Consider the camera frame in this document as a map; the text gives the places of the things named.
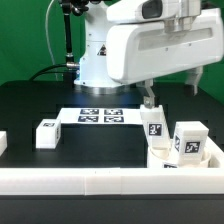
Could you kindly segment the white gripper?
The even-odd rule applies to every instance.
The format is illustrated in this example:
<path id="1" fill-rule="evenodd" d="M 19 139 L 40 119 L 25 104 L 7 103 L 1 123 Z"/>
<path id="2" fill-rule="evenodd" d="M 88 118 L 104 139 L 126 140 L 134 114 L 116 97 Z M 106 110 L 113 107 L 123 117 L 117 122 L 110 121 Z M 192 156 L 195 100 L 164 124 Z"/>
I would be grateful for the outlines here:
<path id="1" fill-rule="evenodd" d="M 146 108 L 155 106 L 151 79 L 180 71 L 188 70 L 184 90 L 195 96 L 202 66 L 224 57 L 221 12 L 204 10 L 187 31 L 167 33 L 162 22 L 116 25 L 107 34 L 106 49 L 109 77 L 122 84 L 138 82 Z"/>

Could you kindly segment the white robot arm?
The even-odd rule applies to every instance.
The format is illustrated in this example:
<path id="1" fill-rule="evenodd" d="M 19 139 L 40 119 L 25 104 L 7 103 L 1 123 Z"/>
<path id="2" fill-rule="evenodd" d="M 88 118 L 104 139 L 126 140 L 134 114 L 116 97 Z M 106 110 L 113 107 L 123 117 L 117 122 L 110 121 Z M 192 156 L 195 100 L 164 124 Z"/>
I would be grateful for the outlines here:
<path id="1" fill-rule="evenodd" d="M 143 89 L 148 108 L 158 104 L 155 78 L 186 71 L 193 94 L 203 67 L 224 57 L 224 21 L 201 0 L 120 0 L 89 3 L 86 46 L 75 83 L 95 94 L 126 85 Z"/>

